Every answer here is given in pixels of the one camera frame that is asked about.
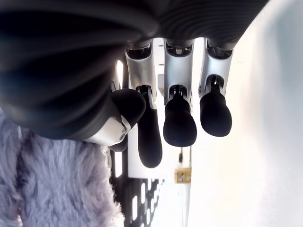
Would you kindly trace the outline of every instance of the gray fur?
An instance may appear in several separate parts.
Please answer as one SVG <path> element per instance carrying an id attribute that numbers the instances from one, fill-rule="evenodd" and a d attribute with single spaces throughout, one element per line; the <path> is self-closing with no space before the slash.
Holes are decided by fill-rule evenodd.
<path id="1" fill-rule="evenodd" d="M 17 155 L 18 127 L 0 109 L 0 227 L 18 227 Z"/>
<path id="2" fill-rule="evenodd" d="M 1 141 L 5 138 L 2 132 L 1 128 Z M 114 202 L 109 183 L 111 173 L 107 157 L 100 146 L 71 140 L 49 140 L 30 131 L 22 132 L 21 148 L 6 143 L 10 149 L 21 151 L 18 157 L 18 189 L 23 198 L 20 212 L 24 227 L 115 227 L 121 222 L 123 216 Z M 6 150 L 0 150 L 0 153 L 7 153 Z M 15 151 L 15 162 L 9 166 L 14 171 L 5 181 L 5 187 L 14 191 L 11 196 L 14 198 L 18 198 L 14 188 L 17 153 Z M 1 160 L 0 165 L 8 171 L 4 162 Z M 16 221 L 16 213 L 12 212 L 10 216 L 4 210 L 14 206 L 1 194 L 0 203 L 0 227 L 9 226 L 8 217 Z"/>

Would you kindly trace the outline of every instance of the white surface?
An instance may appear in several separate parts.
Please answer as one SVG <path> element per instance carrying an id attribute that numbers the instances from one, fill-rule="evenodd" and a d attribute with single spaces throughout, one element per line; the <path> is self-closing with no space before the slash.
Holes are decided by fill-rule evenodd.
<path id="1" fill-rule="evenodd" d="M 138 216 L 138 197 L 137 196 L 133 197 L 132 208 L 133 208 L 133 211 L 132 211 L 133 221 L 135 221 Z"/>
<path id="2" fill-rule="evenodd" d="M 234 52 L 230 135 L 198 127 L 189 227 L 303 226 L 302 87 L 303 1 L 272 0 Z"/>

